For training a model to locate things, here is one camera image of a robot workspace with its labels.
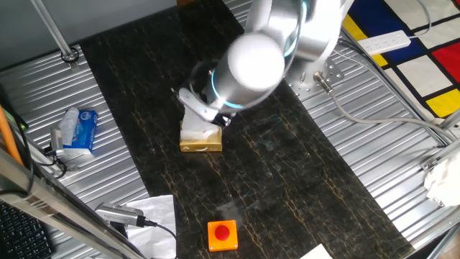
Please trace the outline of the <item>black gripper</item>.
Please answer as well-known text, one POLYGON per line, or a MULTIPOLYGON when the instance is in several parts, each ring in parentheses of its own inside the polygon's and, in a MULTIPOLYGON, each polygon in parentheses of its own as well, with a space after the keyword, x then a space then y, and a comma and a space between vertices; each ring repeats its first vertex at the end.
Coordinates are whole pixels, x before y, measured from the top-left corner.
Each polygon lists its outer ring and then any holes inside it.
POLYGON ((231 123, 231 119, 233 118, 233 116, 233 113, 219 112, 214 118, 214 124, 220 127, 228 127, 231 123))

